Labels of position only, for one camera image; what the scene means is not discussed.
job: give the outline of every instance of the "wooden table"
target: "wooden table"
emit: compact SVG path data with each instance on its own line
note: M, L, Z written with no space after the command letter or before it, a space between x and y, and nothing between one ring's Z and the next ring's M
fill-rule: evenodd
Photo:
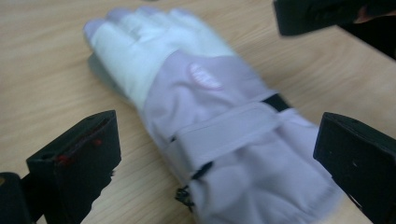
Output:
M49 141L91 114L117 111L122 162L84 223L193 222L136 111L87 65L84 23L142 5L199 15L315 123L330 111L396 136L396 63L336 27L282 38L269 0L1 1L0 171L26 175L25 159ZM370 221L345 198L320 223Z

